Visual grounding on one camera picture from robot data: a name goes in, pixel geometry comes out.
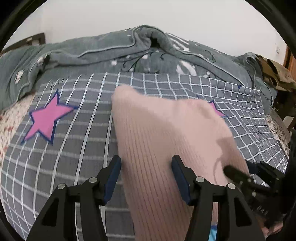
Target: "metal screw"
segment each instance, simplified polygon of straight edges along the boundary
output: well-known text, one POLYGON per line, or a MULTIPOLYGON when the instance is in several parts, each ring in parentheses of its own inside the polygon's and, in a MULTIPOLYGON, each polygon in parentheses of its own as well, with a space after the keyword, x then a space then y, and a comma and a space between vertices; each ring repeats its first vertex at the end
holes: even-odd
POLYGON ((91 177, 90 179, 89 179, 89 182, 90 183, 96 183, 98 181, 98 179, 96 178, 96 177, 91 177))
POLYGON ((58 189, 60 189, 60 190, 62 190, 62 189, 64 189, 65 188, 65 184, 64 183, 61 183, 61 184, 59 184, 58 186, 57 186, 57 188, 58 189))
POLYGON ((229 187, 230 189, 235 189, 235 185, 234 185, 233 183, 229 183, 229 184, 228 184, 228 187, 229 187))
POLYGON ((204 179, 203 177, 197 177, 197 178, 196 178, 196 181, 197 181, 198 183, 203 183, 203 182, 205 181, 205 179, 204 179))

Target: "pink sweater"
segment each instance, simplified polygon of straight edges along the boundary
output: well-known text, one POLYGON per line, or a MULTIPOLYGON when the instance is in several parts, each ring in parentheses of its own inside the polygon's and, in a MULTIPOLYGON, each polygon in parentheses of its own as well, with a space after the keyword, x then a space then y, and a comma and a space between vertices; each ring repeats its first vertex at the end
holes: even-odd
MULTIPOLYGON (((174 155, 212 184, 230 182, 223 173, 228 164, 248 173, 228 126, 206 101, 143 96, 119 86, 112 113, 138 241, 185 238, 193 208, 181 199, 171 170, 174 155)), ((212 224, 217 213, 214 205, 212 224)))

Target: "blue gripper pad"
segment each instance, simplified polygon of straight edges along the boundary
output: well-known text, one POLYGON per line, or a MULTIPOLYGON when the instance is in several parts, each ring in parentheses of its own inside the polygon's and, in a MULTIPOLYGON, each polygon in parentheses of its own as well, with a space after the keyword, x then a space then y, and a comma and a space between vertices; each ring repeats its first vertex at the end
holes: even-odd
POLYGON ((104 195, 104 203, 107 203, 113 194, 120 170, 121 170, 121 159, 119 156, 114 156, 111 160, 110 165, 113 165, 113 168, 110 172, 110 175, 105 184, 105 195, 104 195))
POLYGON ((186 204, 189 205, 191 201, 189 183, 187 182, 185 175, 175 157, 172 158, 172 171, 181 193, 181 197, 186 202, 186 204))

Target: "white wall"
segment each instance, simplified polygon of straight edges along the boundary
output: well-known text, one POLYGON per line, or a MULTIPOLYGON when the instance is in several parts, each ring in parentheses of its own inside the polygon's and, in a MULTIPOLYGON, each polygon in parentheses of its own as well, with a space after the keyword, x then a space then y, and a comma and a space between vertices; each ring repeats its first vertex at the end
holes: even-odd
POLYGON ((283 39, 244 0, 48 0, 37 11, 10 44, 34 25, 52 43, 148 24, 230 55, 251 51, 279 63, 285 57, 283 39))

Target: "blue cloth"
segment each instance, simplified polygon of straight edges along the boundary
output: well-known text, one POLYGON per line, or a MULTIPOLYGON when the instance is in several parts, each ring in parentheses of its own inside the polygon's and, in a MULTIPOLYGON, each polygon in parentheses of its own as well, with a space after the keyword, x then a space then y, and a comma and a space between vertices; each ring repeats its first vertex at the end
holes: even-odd
POLYGON ((215 241, 216 235, 217 235, 217 226, 212 226, 210 236, 209 236, 209 241, 215 241))

